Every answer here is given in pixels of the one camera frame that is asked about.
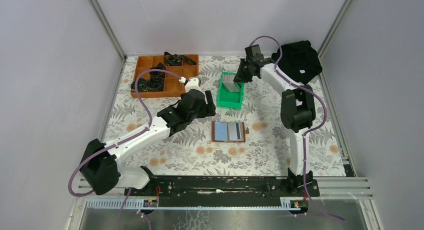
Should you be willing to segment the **brown leather card holder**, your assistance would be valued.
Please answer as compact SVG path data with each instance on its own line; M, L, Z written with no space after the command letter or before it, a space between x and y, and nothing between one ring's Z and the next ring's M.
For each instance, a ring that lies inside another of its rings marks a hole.
M247 128L244 122L212 122L212 142L246 142Z

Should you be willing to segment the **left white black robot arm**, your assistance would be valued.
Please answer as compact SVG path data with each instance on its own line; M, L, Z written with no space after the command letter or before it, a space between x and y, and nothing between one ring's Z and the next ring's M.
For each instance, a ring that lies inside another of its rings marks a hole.
M180 100L159 111L147 124L115 140L103 143L94 139L87 144L76 172L85 178L90 193L103 195L121 186L150 195L155 190L152 174L123 163L145 147L184 131L194 120L215 116L212 93L201 91L199 77L180 77L179 81L185 89Z

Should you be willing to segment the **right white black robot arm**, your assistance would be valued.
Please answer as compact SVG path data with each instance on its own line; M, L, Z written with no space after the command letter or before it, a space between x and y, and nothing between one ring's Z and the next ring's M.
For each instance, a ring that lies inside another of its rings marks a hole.
M256 76L271 85L281 96L280 118L288 132L291 158L286 187L291 195L299 196L313 180L307 161L309 137L305 136L316 118L314 97L305 91L311 90L311 87L299 87L275 65L272 58L264 57L259 45L246 47L245 53L246 57L241 59L234 81L247 83Z

